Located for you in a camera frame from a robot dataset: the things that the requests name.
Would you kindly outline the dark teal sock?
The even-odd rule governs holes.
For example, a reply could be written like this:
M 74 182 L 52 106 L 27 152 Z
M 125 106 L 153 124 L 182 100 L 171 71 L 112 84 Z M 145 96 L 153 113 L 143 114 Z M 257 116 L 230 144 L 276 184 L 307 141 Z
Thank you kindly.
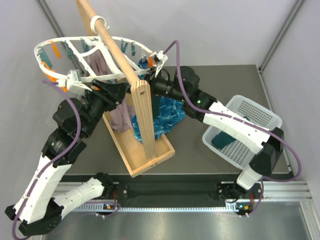
M 151 98 L 152 118 L 155 120 L 160 114 L 161 96 L 153 95 Z
M 222 150 L 224 147 L 228 146 L 229 144 L 235 142 L 236 139 L 232 136 L 228 135 L 227 133 L 221 131 L 219 134 L 217 134 L 212 140 L 211 144 L 219 149 Z

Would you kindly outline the blue patterned cloth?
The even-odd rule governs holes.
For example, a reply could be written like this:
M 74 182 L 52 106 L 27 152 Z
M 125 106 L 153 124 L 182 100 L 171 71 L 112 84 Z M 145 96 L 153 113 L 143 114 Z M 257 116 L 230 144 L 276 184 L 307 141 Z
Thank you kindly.
M 138 61 L 138 67 L 147 69 L 149 66 L 148 60 L 142 58 Z M 183 103 L 177 100 L 161 96 L 159 115 L 153 119 L 154 137 L 157 140 L 163 134 L 169 133 L 172 128 L 186 116 L 183 111 Z M 138 120 L 136 115 L 131 118 L 133 126 L 133 135 L 136 140 L 143 143 Z

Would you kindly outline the white round clip hanger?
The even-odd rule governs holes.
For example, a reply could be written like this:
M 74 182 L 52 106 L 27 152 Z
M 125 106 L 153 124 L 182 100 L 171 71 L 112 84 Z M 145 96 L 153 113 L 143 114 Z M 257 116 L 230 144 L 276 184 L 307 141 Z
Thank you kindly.
M 104 17 L 95 15 L 89 23 L 91 30 L 96 34 L 95 36 L 57 37 L 45 40 L 39 43 L 34 48 L 34 56 L 40 70 L 46 77 L 46 84 L 50 84 L 52 86 L 60 88 L 58 86 L 57 80 L 65 79 L 68 74 L 56 72 L 53 68 L 52 61 L 45 51 L 46 48 L 52 47 L 52 50 L 56 54 L 57 58 L 60 58 L 61 53 L 59 51 L 59 48 L 57 47 L 58 44 L 62 44 L 66 52 L 72 58 L 75 58 L 79 62 L 80 66 L 84 70 L 84 73 L 81 73 L 79 71 L 80 81 L 87 87 L 92 84 L 93 80 L 115 84 L 122 79 L 127 79 L 126 75 L 120 67 L 120 64 L 116 62 L 115 54 L 112 53 L 111 48 L 104 43 L 101 34 L 98 33 L 96 28 L 96 23 L 98 21 L 102 21 L 103 23 L 106 22 Z M 87 56 L 93 54 L 96 51 L 100 51 L 102 53 L 107 65 L 112 72 L 111 74 L 97 76 L 89 66 Z

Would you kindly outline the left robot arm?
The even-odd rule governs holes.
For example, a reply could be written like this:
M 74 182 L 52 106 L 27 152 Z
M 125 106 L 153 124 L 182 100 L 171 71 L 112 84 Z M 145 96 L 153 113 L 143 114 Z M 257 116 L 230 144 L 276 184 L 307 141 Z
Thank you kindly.
M 89 138 L 105 112 L 125 99 L 129 84 L 105 83 L 94 79 L 84 92 L 84 101 L 69 97 L 55 82 L 45 83 L 63 96 L 53 119 L 57 128 L 45 142 L 37 169 L 21 199 L 6 208 L 12 221 L 14 239 L 26 240 L 54 230 L 71 211 L 95 198 L 114 199 L 116 188 L 110 177 L 99 172 L 83 185 L 62 195 L 54 191 L 62 177 L 86 148 Z

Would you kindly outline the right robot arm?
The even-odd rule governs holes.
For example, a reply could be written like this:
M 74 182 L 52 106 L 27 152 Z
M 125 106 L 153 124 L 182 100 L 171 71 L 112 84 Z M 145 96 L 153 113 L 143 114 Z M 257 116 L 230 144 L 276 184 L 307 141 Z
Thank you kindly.
M 230 135 L 253 153 L 236 181 L 219 191 L 222 199 L 233 203 L 245 198 L 258 180 L 273 173 L 283 152 L 282 129 L 260 127 L 229 110 L 199 88 L 200 77 L 189 66 L 177 68 L 173 79 L 163 77 L 156 67 L 151 67 L 144 80 L 153 94 L 181 102 L 187 116 Z

